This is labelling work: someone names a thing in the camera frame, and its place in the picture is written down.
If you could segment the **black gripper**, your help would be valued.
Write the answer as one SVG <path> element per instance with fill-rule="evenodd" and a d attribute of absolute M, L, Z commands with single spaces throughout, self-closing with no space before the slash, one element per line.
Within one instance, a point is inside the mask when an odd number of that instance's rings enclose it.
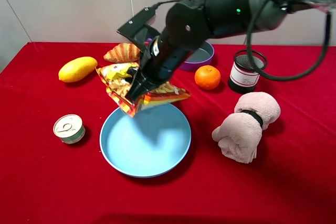
<path fill-rule="evenodd" d="M 157 40 L 158 55 L 152 56 L 137 71 L 125 98 L 136 103 L 142 95 L 157 88 L 157 83 L 168 81 L 188 54 L 211 37 L 205 3 L 179 2 L 173 5 L 166 15 L 165 28 Z"/>

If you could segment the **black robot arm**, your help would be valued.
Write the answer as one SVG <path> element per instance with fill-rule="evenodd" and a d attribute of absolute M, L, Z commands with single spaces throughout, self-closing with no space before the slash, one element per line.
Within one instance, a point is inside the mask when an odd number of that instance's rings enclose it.
<path fill-rule="evenodd" d="M 126 98 L 139 97 L 170 80 L 174 71 L 206 40 L 273 30 L 289 13 L 316 8 L 326 14 L 321 63 L 330 43 L 331 10 L 335 0 L 173 0 L 165 28 L 158 32 L 148 22 L 157 5 L 145 7 L 118 29 L 140 50 L 140 65 Z"/>

